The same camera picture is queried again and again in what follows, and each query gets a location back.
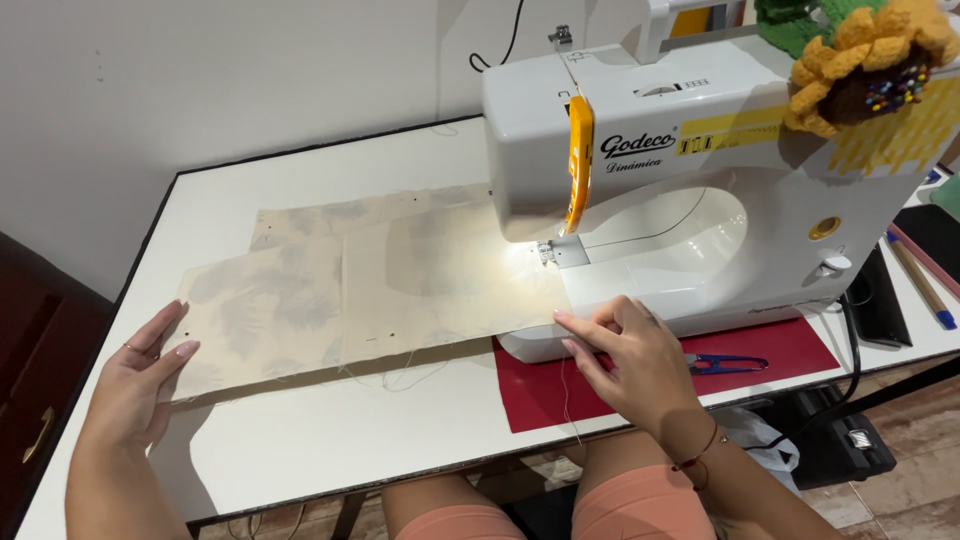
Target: white table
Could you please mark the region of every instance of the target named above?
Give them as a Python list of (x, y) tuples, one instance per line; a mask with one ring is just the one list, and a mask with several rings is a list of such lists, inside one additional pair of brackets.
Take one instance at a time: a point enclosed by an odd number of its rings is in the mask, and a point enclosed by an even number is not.
[[(484, 121), (473, 118), (180, 175), (16, 538), (65, 537), (67, 467), (103, 362), (174, 297), (184, 270), (247, 253), (258, 209), (487, 182), (487, 171)], [(915, 345), (895, 350), (861, 343), (863, 370), (960, 349), (960, 334), (941, 330), (886, 244), (881, 246)], [(932, 281), (948, 308), (960, 314), (960, 303)], [(842, 367), (711, 394), (702, 398), (704, 405), (846, 377), (850, 348), (842, 315), (808, 320)], [(437, 367), (410, 368), (403, 380), (422, 379)], [(614, 414), (577, 422), (576, 430), (584, 435), (624, 425)], [(574, 435), (570, 425), (510, 433), (493, 355), (486, 353), (451, 361), (403, 392), (386, 391), (380, 376), (369, 376), (179, 413), (151, 460), (183, 518), (197, 521), (352, 491)]]

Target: woman's right hand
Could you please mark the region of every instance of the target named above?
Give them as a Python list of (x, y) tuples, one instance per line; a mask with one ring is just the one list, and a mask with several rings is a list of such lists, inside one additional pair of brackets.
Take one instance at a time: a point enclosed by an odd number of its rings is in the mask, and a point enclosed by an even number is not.
[(703, 410), (680, 341), (641, 302), (618, 296), (591, 321), (562, 311), (554, 319), (610, 355), (616, 367), (608, 372), (582, 343), (564, 340), (597, 395), (634, 426), (658, 438), (670, 413)]

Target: fingernail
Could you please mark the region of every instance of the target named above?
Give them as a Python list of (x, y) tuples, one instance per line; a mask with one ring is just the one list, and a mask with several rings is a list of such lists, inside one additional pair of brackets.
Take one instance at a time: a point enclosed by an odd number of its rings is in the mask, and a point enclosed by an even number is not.
[(177, 353), (177, 356), (186, 358), (187, 356), (193, 355), (199, 346), (199, 341), (196, 339), (191, 339), (190, 341), (184, 341), (183, 343), (180, 343), (177, 348), (174, 349), (174, 352)]

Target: black power cord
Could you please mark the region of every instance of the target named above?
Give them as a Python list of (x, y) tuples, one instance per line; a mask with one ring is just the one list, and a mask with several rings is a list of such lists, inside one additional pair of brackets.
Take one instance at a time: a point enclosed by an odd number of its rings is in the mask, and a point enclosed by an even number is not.
[[(514, 34), (510, 38), (510, 47), (507, 48), (507, 54), (503, 56), (503, 60), (500, 61), (500, 65), (507, 63), (507, 59), (510, 57), (510, 53), (514, 50), (514, 42), (516, 41), (516, 29), (520, 26), (521, 11), (523, 11), (523, 0), (520, 0), (520, 3), (517, 4), (516, 6), (516, 20), (514, 20)], [(479, 67), (476, 66), (475, 63), (473, 63), (474, 57), (476, 57), (476, 59), (479, 60), (480, 63), (486, 65), (487, 67), (490, 67), (490, 65), (486, 61), (484, 61), (480, 55), (476, 53), (470, 53), (470, 56), (468, 57), (468, 61), (470, 62), (470, 67), (472, 67), (473, 70), (476, 71), (477, 73), (483, 73), (483, 69), (480, 69)]]
[(856, 392), (856, 386), (860, 384), (860, 345), (856, 342), (856, 327), (853, 325), (853, 311), (851, 310), (850, 301), (847, 299), (847, 293), (844, 293), (844, 295), (840, 297), (839, 302), (840, 307), (843, 308), (844, 321), (847, 323), (847, 336), (850, 338), (851, 359), (853, 361), (853, 372), (851, 373), (850, 388), (847, 388), (847, 392), (843, 395), (843, 397), (840, 398), (840, 401), (808, 418), (798, 430), (795, 430), (789, 435), (781, 435), (774, 439), (770, 444), (763, 446), (750, 446), (743, 450), (770, 450), (779, 443), (783, 442), (784, 439), (792, 439), (793, 437), (796, 437), (810, 426), (816, 424), (817, 421), (848, 402), (850, 397), (853, 395), (853, 392)]

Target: red cutting mat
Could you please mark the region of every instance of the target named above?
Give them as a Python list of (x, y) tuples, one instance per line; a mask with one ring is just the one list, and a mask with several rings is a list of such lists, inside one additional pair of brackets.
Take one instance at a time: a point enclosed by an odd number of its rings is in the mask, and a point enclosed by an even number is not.
[[(680, 341), (685, 353), (757, 356), (770, 362), (770, 367), (763, 371), (695, 376), (693, 385), (700, 396), (840, 367), (804, 319), (685, 337)], [(572, 358), (525, 364), (504, 351), (496, 338), (493, 354), (500, 397), (513, 433), (613, 413), (590, 388)], [(564, 393), (564, 381), (568, 394)], [(569, 419), (564, 418), (564, 399)]]

